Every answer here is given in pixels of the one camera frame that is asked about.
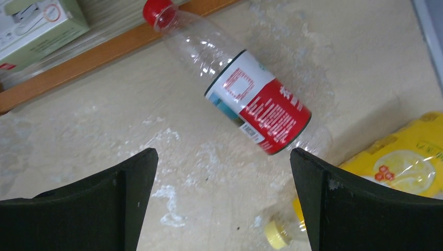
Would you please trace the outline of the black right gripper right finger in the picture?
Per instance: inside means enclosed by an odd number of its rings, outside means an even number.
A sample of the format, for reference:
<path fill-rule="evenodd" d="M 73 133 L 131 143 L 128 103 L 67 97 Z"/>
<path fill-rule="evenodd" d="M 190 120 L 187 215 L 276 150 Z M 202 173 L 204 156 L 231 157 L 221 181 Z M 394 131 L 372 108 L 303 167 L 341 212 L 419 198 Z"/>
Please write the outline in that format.
<path fill-rule="evenodd" d="M 369 181 L 297 148 L 290 154 L 312 250 L 442 250 L 442 201 Z"/>

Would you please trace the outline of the red cap bottle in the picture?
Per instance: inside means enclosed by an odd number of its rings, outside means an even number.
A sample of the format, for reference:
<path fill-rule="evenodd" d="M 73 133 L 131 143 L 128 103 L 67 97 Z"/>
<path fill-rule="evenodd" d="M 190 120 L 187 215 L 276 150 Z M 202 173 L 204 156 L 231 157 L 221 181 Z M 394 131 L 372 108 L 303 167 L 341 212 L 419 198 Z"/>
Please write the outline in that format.
<path fill-rule="evenodd" d="M 221 27 L 172 1 L 147 1 L 143 17 L 196 78 L 204 97 L 266 154 L 299 147 L 327 156 L 332 137 L 326 126 Z"/>

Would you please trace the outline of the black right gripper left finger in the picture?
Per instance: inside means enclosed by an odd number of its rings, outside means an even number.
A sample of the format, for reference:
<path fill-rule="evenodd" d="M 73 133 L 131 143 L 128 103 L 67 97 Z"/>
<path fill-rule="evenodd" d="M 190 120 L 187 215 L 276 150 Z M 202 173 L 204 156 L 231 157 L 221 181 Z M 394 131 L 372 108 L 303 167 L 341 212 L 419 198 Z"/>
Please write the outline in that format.
<path fill-rule="evenodd" d="M 31 199 L 1 201 L 1 250 L 136 250 L 158 160 L 148 148 Z"/>

